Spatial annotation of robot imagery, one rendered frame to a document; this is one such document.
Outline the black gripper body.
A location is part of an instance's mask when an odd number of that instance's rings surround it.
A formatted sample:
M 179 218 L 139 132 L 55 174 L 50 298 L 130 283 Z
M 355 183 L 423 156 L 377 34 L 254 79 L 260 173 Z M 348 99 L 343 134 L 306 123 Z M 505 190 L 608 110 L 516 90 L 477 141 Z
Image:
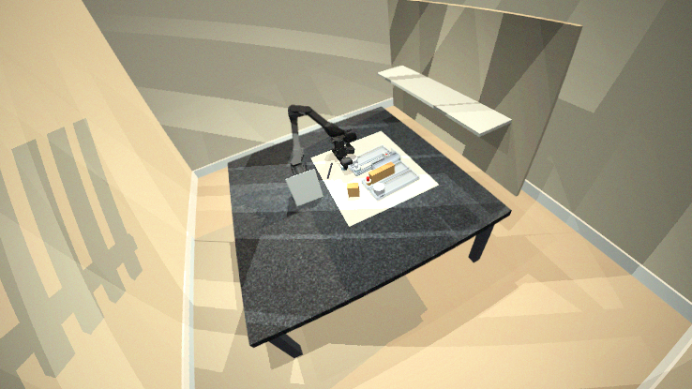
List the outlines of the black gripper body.
M 351 158 L 345 156 L 345 149 L 346 149 L 345 145 L 342 148 L 336 148 L 335 146 L 332 147 L 333 154 L 335 153 L 338 157 L 343 158 L 340 161 L 342 167 L 346 167 L 346 166 L 353 164 L 353 161 L 351 160 Z

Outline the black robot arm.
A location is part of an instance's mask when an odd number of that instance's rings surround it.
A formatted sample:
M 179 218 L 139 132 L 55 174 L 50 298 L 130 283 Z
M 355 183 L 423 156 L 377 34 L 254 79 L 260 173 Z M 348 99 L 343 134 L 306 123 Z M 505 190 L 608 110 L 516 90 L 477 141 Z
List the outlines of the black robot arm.
M 310 106 L 290 105 L 288 107 L 288 115 L 292 124 L 293 132 L 293 153 L 292 160 L 290 162 L 293 176 L 306 172 L 305 166 L 303 166 L 303 163 L 301 163 L 304 157 L 304 152 L 303 147 L 301 148 L 299 144 L 298 117 L 307 115 L 310 119 L 322 126 L 325 132 L 332 137 L 329 141 L 333 143 L 336 148 L 342 148 L 344 146 L 344 142 L 346 142 L 345 156 L 348 156 L 348 154 L 354 154 L 355 149 L 352 145 L 350 145 L 350 142 L 356 140 L 357 137 L 351 128 L 344 131 L 334 123 L 325 120 L 318 113 L 312 110 Z

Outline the orange rectangular block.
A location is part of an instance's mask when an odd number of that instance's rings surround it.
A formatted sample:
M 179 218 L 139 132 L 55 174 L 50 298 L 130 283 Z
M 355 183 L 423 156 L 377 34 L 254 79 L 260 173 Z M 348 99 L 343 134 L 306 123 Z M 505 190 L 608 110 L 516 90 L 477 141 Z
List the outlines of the orange rectangular block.
M 389 162 L 383 165 L 381 168 L 384 170 L 384 178 L 395 173 L 395 164 L 393 162 Z
M 372 184 L 375 184 L 384 179 L 384 170 L 379 167 L 371 172 L 369 172 L 369 179 Z

